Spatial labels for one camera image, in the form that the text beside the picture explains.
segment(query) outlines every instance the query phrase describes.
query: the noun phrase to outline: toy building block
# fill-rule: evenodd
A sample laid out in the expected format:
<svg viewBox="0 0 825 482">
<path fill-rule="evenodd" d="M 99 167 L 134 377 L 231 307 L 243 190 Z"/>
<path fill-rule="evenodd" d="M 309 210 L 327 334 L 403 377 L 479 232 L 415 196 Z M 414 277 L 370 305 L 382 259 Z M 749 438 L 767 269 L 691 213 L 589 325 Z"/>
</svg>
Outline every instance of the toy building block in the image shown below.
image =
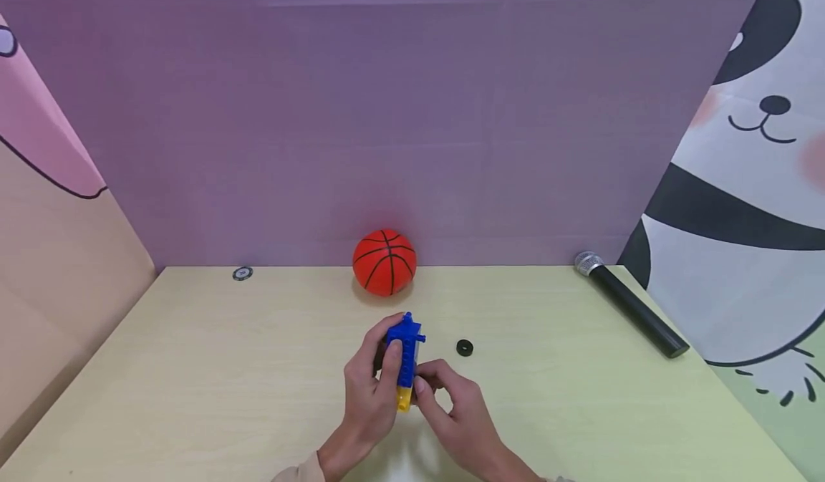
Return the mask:
<svg viewBox="0 0 825 482">
<path fill-rule="evenodd" d="M 398 373 L 397 398 L 398 410 L 410 410 L 410 401 L 413 397 L 413 378 L 415 365 L 418 360 L 418 342 L 427 341 L 427 337 L 419 334 L 421 323 L 413 321 L 413 315 L 404 314 L 401 323 L 387 330 L 387 345 L 394 340 L 400 340 L 402 346 L 401 371 Z"/>
</svg>

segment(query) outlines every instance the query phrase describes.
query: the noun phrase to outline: light yellow tabletop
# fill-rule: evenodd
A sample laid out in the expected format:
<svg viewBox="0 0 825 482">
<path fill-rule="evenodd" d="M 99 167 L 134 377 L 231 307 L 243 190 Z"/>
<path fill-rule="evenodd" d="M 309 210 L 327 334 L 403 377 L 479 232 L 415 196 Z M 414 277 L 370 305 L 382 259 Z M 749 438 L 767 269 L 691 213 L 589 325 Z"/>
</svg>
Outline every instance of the light yellow tabletop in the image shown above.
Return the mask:
<svg viewBox="0 0 825 482">
<path fill-rule="evenodd" d="M 423 267 L 390 301 L 353 287 L 351 269 L 232 271 L 164 271 L 0 481 L 269 481 L 337 426 L 343 364 L 398 310 L 423 323 L 419 362 L 477 380 L 501 437 L 543 476 L 803 480 L 693 351 L 666 360 L 571 267 Z M 469 478 L 413 408 L 348 480 Z"/>
</svg>

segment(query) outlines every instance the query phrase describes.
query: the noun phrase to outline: black washer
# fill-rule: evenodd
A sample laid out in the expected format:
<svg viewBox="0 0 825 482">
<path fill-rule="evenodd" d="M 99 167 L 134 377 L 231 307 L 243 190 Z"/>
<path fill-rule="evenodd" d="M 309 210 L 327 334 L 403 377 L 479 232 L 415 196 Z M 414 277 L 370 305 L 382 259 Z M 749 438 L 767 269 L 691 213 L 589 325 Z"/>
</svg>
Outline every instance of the black washer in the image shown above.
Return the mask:
<svg viewBox="0 0 825 482">
<path fill-rule="evenodd" d="M 473 354 L 473 343 L 462 339 L 455 345 L 455 350 L 462 357 L 469 357 Z"/>
<path fill-rule="evenodd" d="M 251 277 L 253 277 L 253 269 L 250 266 L 238 267 L 232 273 L 234 281 L 249 280 Z"/>
</svg>

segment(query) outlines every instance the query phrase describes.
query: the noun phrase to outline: sleeve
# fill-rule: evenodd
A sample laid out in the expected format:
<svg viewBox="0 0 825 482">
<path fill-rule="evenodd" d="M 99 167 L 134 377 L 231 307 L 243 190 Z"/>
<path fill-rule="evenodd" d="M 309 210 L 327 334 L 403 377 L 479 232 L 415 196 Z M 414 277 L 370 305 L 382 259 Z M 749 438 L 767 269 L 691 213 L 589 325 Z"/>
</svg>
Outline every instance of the sleeve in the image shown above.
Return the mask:
<svg viewBox="0 0 825 482">
<path fill-rule="evenodd" d="M 318 453 L 313 451 L 304 464 L 286 468 L 272 478 L 272 482 L 324 482 L 324 471 L 318 462 Z"/>
</svg>

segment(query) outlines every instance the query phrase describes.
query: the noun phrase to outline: purple backdrop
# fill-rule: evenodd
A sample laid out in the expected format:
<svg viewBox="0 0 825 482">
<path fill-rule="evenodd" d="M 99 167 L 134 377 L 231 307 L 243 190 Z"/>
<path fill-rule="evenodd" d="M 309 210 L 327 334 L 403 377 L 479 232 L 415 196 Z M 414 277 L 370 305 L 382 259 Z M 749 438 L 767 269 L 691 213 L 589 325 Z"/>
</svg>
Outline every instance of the purple backdrop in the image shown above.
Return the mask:
<svg viewBox="0 0 825 482">
<path fill-rule="evenodd" d="M 615 260 L 753 0 L 0 0 L 158 266 Z"/>
</svg>

